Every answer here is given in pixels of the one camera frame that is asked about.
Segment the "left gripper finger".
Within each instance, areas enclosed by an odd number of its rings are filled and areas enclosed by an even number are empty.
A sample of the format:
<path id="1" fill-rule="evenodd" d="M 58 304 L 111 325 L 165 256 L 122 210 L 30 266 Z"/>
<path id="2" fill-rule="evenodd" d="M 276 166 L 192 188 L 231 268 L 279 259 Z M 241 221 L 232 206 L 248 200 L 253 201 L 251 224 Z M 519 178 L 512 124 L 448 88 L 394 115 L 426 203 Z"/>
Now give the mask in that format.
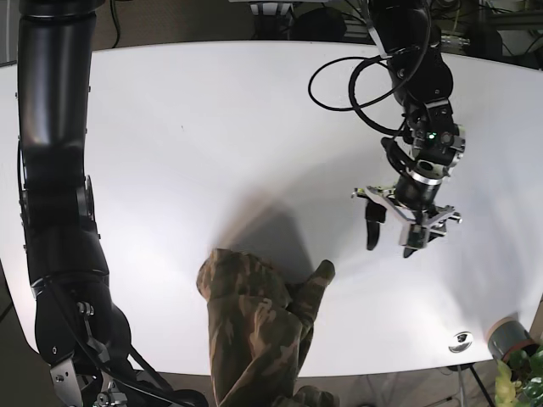
<path id="1" fill-rule="evenodd" d="M 372 251 L 376 248 L 380 237 L 380 226 L 386 221 L 387 209 L 367 199 L 365 220 L 367 225 L 367 250 Z"/>
<path id="2" fill-rule="evenodd" d="M 445 235 L 446 225 L 444 222 L 438 222 L 433 226 L 421 226 L 416 223 L 403 226 L 400 233 L 403 258 L 408 259 L 416 251 L 426 248 L 434 239 Z"/>

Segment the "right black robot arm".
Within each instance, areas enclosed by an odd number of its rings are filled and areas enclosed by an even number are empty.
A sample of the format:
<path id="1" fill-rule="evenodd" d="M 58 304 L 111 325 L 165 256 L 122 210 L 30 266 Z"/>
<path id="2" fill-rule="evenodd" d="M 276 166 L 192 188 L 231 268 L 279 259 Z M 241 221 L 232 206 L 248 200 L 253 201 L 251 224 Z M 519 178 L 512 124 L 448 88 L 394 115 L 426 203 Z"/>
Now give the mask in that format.
<path id="1" fill-rule="evenodd" d="M 84 169 L 97 1 L 20 3 L 17 180 L 35 339 L 67 406 L 204 406 L 133 348 Z"/>

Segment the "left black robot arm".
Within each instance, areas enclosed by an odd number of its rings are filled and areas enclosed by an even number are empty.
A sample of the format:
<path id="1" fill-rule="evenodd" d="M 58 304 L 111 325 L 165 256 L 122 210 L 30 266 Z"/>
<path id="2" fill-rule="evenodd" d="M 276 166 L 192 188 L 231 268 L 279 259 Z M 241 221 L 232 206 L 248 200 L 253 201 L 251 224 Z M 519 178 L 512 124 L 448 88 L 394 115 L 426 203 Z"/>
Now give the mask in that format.
<path id="1" fill-rule="evenodd" d="M 441 33 L 428 2 L 363 1 L 361 14 L 379 54 L 357 58 L 348 109 L 382 134 L 385 157 L 399 178 L 391 187 L 356 188 L 352 195 L 367 202 L 367 250 L 375 249 L 381 225 L 393 215 L 401 223 L 403 256 L 409 258 L 444 237 L 447 221 L 462 220 L 454 207 L 434 200 L 462 159 L 466 139 L 453 120 L 453 76 L 442 58 Z M 387 69 L 392 88 L 359 103 L 357 80 L 375 64 Z"/>

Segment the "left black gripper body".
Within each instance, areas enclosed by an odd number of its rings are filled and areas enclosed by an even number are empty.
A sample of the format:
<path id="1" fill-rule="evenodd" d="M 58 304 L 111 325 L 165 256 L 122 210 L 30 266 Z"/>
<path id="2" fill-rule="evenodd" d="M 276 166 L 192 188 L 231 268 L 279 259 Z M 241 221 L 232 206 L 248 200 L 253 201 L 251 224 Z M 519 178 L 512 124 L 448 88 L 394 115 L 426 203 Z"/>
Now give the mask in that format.
<path id="1" fill-rule="evenodd" d="M 387 209 L 387 215 L 393 215 L 401 225 L 416 223 L 421 226 L 433 226 L 438 222 L 445 225 L 450 220 L 460 224 L 462 215 L 450 205 L 444 207 L 435 204 L 434 199 L 444 178 L 442 169 L 428 161 L 418 161 L 414 166 L 400 172 L 400 178 L 392 187 L 356 188 L 353 198 L 371 199 Z"/>

